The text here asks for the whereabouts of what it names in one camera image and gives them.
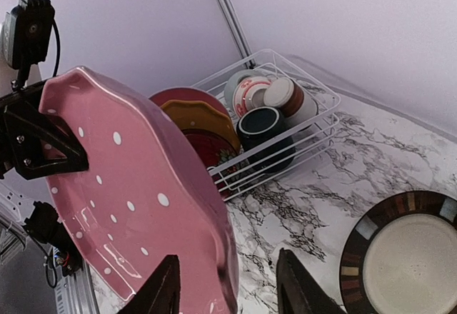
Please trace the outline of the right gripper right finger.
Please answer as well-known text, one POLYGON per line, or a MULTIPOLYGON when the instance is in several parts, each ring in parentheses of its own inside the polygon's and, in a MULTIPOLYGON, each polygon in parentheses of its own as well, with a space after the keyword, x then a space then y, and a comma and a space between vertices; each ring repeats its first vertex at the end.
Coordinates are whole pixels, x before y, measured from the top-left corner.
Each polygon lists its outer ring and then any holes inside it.
POLYGON ((292 250, 282 248, 276 264, 278 312, 285 314, 344 314, 306 270, 292 250))

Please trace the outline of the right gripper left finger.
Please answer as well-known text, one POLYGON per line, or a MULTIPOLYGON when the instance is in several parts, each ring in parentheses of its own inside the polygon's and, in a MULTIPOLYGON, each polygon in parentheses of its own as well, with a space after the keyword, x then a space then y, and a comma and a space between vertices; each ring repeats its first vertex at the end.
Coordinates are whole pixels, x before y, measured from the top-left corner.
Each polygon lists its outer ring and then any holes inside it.
POLYGON ((180 263, 177 255, 167 255, 118 314, 179 313, 180 263))

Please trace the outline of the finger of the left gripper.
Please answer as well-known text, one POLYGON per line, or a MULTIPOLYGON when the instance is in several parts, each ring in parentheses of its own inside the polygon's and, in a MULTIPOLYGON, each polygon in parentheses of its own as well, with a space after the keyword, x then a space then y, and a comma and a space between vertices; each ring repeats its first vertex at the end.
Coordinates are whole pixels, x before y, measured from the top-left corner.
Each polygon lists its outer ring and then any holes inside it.
POLYGON ((43 152, 46 176, 87 171, 87 153, 65 121, 58 116, 44 116, 46 140, 43 142, 43 152))

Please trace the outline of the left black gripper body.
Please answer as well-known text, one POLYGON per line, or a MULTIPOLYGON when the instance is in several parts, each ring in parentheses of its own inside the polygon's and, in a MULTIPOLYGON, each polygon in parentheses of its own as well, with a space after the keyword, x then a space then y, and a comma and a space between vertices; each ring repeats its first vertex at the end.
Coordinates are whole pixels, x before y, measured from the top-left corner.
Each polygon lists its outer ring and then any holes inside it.
POLYGON ((45 82, 1 97, 1 177, 15 169, 23 178, 46 177, 46 117, 39 113, 45 82))

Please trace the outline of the mauve polka dot plate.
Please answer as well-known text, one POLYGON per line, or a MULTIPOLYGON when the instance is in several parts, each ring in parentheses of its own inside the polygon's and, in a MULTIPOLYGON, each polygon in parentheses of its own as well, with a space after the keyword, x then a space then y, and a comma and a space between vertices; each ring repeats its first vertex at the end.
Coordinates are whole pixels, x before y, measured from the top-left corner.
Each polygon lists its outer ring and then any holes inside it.
POLYGON ((49 79, 39 110, 61 118, 87 171, 49 176, 79 252, 129 302, 167 255, 180 263, 181 313, 235 313, 238 258, 226 205, 201 159, 147 97, 84 67, 49 79))

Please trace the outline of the black rimmed cream plate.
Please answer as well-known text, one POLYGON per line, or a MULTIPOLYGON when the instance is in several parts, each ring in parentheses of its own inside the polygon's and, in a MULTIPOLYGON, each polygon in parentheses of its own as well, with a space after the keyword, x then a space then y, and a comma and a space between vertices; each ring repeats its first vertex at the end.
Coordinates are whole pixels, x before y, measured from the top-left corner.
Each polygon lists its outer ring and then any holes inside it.
POLYGON ((455 313, 456 199, 408 191, 376 204, 348 236, 339 285, 347 313, 455 313))

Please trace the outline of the yellow polka dot plate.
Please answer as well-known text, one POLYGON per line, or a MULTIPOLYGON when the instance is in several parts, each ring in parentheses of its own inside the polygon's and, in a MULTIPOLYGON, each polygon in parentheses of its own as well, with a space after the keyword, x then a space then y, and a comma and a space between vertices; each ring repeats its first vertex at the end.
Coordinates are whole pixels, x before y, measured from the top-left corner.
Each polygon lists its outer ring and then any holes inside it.
POLYGON ((170 100, 161 105, 162 111, 181 131, 203 130, 224 138, 237 153, 241 142, 231 118, 204 101, 170 100))

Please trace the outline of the dark red floral plate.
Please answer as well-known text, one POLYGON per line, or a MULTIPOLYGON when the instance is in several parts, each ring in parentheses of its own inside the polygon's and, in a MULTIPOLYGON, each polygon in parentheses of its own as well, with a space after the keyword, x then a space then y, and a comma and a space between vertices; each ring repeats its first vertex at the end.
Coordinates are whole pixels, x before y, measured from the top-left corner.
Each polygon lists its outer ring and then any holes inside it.
MULTIPOLYGON (((234 147, 227 140, 215 133, 205 130, 189 129, 184 130, 183 134, 199 155, 207 171, 237 157, 237 152, 234 147)), ((212 179, 215 182, 221 180, 221 182, 216 184, 216 187, 220 191, 222 198, 227 198, 233 193, 233 190, 229 188, 229 185, 239 178, 240 173, 233 177, 231 177, 231 174, 237 172, 239 168, 240 165, 235 164, 212 176, 212 179)))

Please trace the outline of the pink bear plate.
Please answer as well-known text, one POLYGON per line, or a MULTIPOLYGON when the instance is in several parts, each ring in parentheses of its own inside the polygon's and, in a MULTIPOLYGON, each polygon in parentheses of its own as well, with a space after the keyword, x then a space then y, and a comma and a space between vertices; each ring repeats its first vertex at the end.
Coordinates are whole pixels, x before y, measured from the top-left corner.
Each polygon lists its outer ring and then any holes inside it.
POLYGON ((197 88, 189 87, 175 87, 168 88, 163 91, 155 93, 149 98, 157 106, 164 105, 167 101, 179 100, 179 101, 203 101, 208 105, 216 109, 217 111, 223 113, 229 117, 229 113, 226 110, 226 107, 210 93, 202 91, 197 88))

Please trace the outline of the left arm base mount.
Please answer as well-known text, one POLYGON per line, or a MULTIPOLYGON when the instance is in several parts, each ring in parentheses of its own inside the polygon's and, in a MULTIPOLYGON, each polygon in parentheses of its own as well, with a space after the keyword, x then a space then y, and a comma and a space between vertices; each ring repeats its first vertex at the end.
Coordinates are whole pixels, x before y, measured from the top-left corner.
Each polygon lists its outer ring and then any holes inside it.
POLYGON ((33 205, 34 209, 24 219, 22 228, 44 253, 46 282, 55 289, 58 283, 56 267, 60 267, 66 277, 82 269, 83 260, 64 224, 59 222, 56 209, 41 201, 34 201, 33 205))

